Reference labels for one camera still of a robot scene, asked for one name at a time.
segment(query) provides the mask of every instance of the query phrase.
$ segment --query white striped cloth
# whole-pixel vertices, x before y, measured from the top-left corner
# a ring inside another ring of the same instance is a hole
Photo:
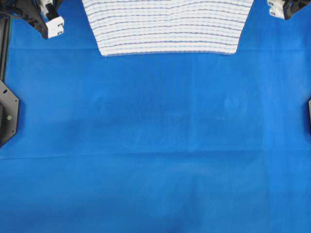
[[[237,51],[253,0],[82,0],[103,56]]]

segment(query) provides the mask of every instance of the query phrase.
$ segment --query white plastic part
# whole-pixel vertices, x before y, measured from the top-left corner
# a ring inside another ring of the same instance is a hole
[[[53,4],[53,0],[37,0],[39,7],[41,9],[41,12],[43,14],[43,16],[46,18],[47,17],[47,13],[49,12],[46,5],[49,3]]]
[[[48,37],[52,38],[58,35],[61,35],[64,33],[64,25],[65,21],[63,17],[57,17],[55,19],[52,19],[51,21],[47,22],[48,27]]]
[[[267,0],[268,5],[270,6],[270,15],[278,18],[284,19],[284,11],[283,6],[285,1],[283,0]]]

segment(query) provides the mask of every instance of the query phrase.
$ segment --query blue cloth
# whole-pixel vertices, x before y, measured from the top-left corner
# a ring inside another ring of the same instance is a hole
[[[233,56],[104,58],[80,1],[43,40],[14,20],[1,233],[310,233],[311,8],[255,1]]]

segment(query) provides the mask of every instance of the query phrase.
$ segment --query striped towel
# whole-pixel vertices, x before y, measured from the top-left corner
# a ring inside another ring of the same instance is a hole
[[[82,0],[103,56],[237,51],[253,0]]]

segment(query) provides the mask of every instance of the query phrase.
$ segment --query robotic arm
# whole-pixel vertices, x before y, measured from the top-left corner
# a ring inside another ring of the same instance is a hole
[[[270,6],[270,15],[285,20],[307,6],[311,0],[267,0]]]
[[[57,13],[63,1],[0,0],[0,14],[25,20],[40,32],[43,38],[49,39],[64,33],[64,19]]]

